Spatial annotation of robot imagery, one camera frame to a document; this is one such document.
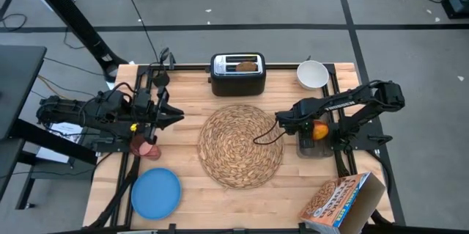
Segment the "orange fruit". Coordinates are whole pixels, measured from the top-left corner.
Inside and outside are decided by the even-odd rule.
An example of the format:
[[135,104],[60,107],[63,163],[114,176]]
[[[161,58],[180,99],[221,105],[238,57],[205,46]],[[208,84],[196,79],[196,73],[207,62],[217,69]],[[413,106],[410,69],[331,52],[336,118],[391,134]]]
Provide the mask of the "orange fruit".
[[321,120],[314,120],[313,140],[324,139],[329,134],[328,124]]

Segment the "floor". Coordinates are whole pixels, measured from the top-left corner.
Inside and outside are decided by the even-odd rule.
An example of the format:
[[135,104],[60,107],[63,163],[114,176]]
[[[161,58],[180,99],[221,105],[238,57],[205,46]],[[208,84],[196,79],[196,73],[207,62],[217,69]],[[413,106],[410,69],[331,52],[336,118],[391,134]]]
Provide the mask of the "floor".
[[[64,24],[39,0],[0,0],[0,15],[22,13],[22,30],[0,31],[5,45],[44,45],[47,57],[99,72],[85,50],[63,44]],[[469,20],[451,21],[426,0],[134,0],[157,51],[170,47],[176,60],[208,62],[217,52],[258,51],[269,62],[355,62],[363,81],[400,84],[406,107],[383,114],[388,152],[410,226],[469,230],[465,157],[469,133],[465,109],[469,75]],[[154,61],[131,0],[77,0],[108,45],[128,61]],[[21,21],[12,18],[8,26]],[[69,34],[69,44],[80,43]],[[40,74],[63,87],[105,89],[99,76],[45,61]],[[51,95],[39,81],[33,90]],[[85,95],[63,92],[77,99]],[[30,94],[21,118],[35,123],[40,97]],[[19,164],[16,171],[27,167]],[[15,211],[25,176],[11,180],[0,203],[6,233],[50,233],[81,226],[88,181],[39,180],[34,209]]]

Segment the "blue frisbee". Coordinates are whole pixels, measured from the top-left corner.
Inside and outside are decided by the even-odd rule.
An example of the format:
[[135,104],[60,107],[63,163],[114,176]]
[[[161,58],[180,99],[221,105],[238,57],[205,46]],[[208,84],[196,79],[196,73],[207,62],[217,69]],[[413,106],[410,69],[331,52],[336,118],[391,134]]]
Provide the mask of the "blue frisbee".
[[143,218],[164,219],[179,205],[181,183],[166,168],[154,168],[141,175],[132,188],[133,209]]

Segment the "black toaster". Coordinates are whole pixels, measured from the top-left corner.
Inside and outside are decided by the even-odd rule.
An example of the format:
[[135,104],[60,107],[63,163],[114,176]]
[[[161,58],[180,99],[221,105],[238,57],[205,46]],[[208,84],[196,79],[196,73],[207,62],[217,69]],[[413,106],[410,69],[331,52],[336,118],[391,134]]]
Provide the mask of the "black toaster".
[[260,95],[265,74],[265,59],[260,53],[215,54],[210,60],[209,82],[217,96]]

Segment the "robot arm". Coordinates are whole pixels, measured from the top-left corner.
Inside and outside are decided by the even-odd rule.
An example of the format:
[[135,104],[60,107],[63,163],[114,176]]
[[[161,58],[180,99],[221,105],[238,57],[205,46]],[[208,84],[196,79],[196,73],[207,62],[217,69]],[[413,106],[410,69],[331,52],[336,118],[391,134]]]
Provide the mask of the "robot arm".
[[86,102],[51,96],[40,101],[36,116],[42,124],[73,123],[110,133],[125,141],[130,141],[135,134],[143,134],[153,145],[157,139],[156,128],[163,130],[184,118],[184,112],[170,106],[168,100],[165,87],[158,87],[156,104],[145,88],[139,89],[133,97],[116,89],[99,92]]
[[328,111],[356,104],[365,106],[353,116],[339,121],[339,136],[358,132],[362,125],[384,111],[400,110],[405,106],[405,100],[398,84],[375,80],[326,98],[304,98],[289,111],[276,112],[276,120],[281,128],[285,128],[287,134],[293,135],[305,129],[312,131],[312,120],[318,120]]

